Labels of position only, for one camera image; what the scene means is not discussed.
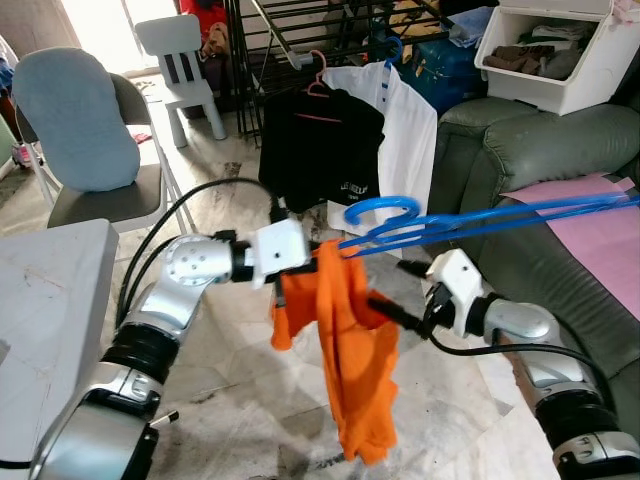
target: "light blue cushion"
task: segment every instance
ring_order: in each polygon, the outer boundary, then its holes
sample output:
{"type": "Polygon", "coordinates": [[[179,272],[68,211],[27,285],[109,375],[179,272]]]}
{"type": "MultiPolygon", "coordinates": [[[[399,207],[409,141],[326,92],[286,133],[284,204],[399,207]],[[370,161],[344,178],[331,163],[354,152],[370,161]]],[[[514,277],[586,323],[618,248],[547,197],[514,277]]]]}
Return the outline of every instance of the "light blue cushion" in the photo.
{"type": "Polygon", "coordinates": [[[31,53],[16,66],[13,94],[63,185],[103,192],[135,180],[140,152],[94,57],[76,48],[31,53]]]}

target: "white storage bin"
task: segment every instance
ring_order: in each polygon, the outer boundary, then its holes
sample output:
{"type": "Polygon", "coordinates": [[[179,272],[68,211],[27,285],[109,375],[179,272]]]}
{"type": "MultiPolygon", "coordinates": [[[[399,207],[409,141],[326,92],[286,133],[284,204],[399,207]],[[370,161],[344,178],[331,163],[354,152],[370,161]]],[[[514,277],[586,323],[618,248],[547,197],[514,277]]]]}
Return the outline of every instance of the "white storage bin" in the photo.
{"type": "Polygon", "coordinates": [[[502,0],[496,7],[476,55],[486,72],[491,97],[520,100],[541,110],[566,115],[608,101],[640,46],[640,4],[634,23],[612,15],[613,0],[502,0]],[[483,65],[496,47],[515,45],[521,34],[545,25],[549,18],[589,21],[596,31],[571,76],[564,81],[483,65]]]}

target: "gray chair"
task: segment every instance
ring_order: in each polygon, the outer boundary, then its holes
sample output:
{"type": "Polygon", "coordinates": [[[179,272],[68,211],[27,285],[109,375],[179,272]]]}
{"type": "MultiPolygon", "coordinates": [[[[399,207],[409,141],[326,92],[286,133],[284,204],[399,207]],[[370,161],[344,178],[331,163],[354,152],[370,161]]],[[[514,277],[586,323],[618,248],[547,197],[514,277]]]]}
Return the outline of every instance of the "gray chair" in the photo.
{"type": "MultiPolygon", "coordinates": [[[[182,196],[164,151],[158,142],[144,97],[127,79],[113,73],[109,75],[115,88],[116,101],[123,124],[147,125],[151,128],[159,163],[140,166],[135,180],[128,186],[99,192],[77,191],[62,186],[54,200],[50,187],[52,183],[55,185],[55,182],[52,182],[51,177],[47,178],[48,174],[36,160],[33,150],[33,144],[39,140],[38,135],[23,114],[20,105],[17,105],[17,122],[30,155],[31,165],[36,172],[43,195],[51,206],[51,214],[47,224],[49,228],[95,218],[109,220],[119,233],[144,228],[154,225],[166,212],[167,194],[174,202],[182,196]]],[[[43,153],[46,158],[46,147],[43,153]]],[[[77,163],[76,168],[82,170],[82,163],[77,163]]],[[[191,228],[195,231],[193,218],[186,205],[182,207],[182,210],[191,228]]],[[[180,212],[177,212],[177,220],[181,232],[187,233],[180,212]]]]}

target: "clothes hanger hook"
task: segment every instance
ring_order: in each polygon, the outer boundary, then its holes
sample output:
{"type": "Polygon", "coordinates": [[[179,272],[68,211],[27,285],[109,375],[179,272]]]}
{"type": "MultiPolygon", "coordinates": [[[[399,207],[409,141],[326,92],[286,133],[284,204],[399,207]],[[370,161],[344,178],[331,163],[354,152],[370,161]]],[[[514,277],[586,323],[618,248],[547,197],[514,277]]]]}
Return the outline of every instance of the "clothes hanger hook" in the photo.
{"type": "Polygon", "coordinates": [[[387,37],[384,39],[384,42],[395,43],[396,46],[398,47],[398,52],[393,57],[387,58],[387,61],[389,63],[395,63],[398,60],[400,60],[400,57],[402,57],[402,40],[400,40],[398,37],[387,37]]]}
{"type": "Polygon", "coordinates": [[[322,59],[322,70],[316,73],[316,81],[319,82],[322,79],[322,75],[324,75],[327,72],[327,59],[325,58],[324,54],[320,50],[311,50],[309,53],[312,55],[315,54],[316,56],[322,59]]]}

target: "white table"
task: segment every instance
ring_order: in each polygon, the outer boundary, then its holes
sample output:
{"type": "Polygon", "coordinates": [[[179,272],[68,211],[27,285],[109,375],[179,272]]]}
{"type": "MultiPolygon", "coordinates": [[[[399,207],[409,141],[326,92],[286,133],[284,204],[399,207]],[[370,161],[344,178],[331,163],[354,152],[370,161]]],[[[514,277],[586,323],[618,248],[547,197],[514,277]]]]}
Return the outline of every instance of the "white table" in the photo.
{"type": "Polygon", "coordinates": [[[0,238],[0,459],[31,460],[91,371],[117,245],[106,220],[0,238]]]}

